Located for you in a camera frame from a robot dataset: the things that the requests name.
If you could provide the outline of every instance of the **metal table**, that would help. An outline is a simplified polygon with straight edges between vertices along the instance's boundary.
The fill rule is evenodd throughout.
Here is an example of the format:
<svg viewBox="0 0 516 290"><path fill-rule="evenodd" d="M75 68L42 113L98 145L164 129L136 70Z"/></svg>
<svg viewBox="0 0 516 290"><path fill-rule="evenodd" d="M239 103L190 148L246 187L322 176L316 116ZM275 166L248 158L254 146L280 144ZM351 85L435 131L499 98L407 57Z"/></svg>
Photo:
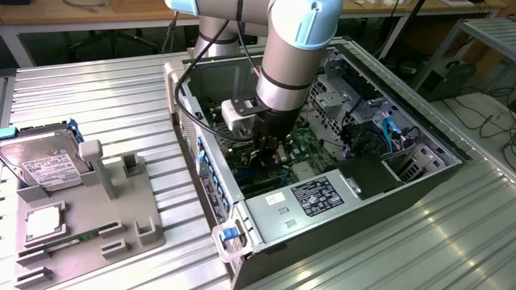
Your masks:
<svg viewBox="0 0 516 290"><path fill-rule="evenodd" d="M412 85L416 90L422 87L436 63L443 58L462 32L482 41L516 62L516 21L507 18L460 20L446 37L426 68L416 75Z"/></svg>
<svg viewBox="0 0 516 290"><path fill-rule="evenodd" d="M511 173L368 53L354 42L340 42L474 161L412 208L248 288L515 287L516 188ZM12 112L10 123L30 126L72 115L84 136L102 140L106 162L124 152L139 152L164 223L162 248L54 289L106 289L108 284L116 289L231 288L168 122L162 64L171 56L20 69L7 83L4 100L7 104L14 100L12 108L8 105L4 110ZM14 263L14 186L14 176L4 170L0 288L7 289Z"/></svg>

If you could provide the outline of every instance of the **power supply label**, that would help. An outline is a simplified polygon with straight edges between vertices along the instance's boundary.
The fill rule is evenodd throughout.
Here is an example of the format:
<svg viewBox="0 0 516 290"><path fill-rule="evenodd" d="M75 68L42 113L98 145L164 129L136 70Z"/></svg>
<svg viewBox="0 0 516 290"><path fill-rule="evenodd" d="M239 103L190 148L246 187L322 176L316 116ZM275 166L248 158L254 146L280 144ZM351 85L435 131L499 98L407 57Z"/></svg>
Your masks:
<svg viewBox="0 0 516 290"><path fill-rule="evenodd" d="M24 162L22 166L43 187L59 185L80 178L68 154Z"/></svg>
<svg viewBox="0 0 516 290"><path fill-rule="evenodd" d="M316 216L344 203L324 176L294 187L292 192L308 216Z"/></svg>

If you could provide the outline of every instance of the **metal bracket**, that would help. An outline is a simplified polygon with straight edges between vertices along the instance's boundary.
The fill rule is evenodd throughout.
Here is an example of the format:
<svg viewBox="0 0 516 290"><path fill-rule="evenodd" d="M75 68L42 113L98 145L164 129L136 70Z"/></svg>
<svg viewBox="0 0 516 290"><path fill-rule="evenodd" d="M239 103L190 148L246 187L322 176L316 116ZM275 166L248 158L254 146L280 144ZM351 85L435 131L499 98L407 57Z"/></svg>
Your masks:
<svg viewBox="0 0 516 290"><path fill-rule="evenodd" d="M232 98L232 105L236 110L236 113L240 116L248 116L259 112L271 110L271 108L264 104L256 104L256 97L258 96L254 94L246 94L238 95Z"/></svg>

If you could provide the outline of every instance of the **blue cable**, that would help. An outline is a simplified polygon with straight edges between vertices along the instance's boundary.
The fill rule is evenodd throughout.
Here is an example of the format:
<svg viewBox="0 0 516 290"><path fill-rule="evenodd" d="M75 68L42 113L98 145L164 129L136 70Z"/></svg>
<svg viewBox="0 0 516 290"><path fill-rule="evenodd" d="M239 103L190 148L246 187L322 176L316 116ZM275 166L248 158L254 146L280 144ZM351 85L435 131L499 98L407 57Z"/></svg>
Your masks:
<svg viewBox="0 0 516 290"><path fill-rule="evenodd" d="M392 119L392 117L387 117L384 119L384 121L382 122L382 128L383 128L384 136L386 136L386 139L387 139L388 151L391 153L394 153L392 141L391 141L391 136L388 134L390 133L388 129L391 128L391 132L396 132L398 134L402 134L402 130L398 128L398 126L395 124L395 119Z"/></svg>

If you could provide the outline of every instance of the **robotic arm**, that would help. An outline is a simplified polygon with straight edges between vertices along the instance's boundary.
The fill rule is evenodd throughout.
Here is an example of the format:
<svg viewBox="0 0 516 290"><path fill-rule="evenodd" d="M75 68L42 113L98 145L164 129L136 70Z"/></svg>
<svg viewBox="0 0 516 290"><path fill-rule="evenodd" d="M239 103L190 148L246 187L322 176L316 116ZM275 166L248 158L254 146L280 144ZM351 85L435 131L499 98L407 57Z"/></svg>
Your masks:
<svg viewBox="0 0 516 290"><path fill-rule="evenodd" d="M208 56L239 53L238 25L244 34L268 39L256 86L252 112L235 110L243 118L252 114L262 143L275 145L291 132L306 103L314 77L332 40L342 14L342 0L166 0L168 7L199 16L199 53L214 40ZM238 107L239 100L232 100Z"/></svg>

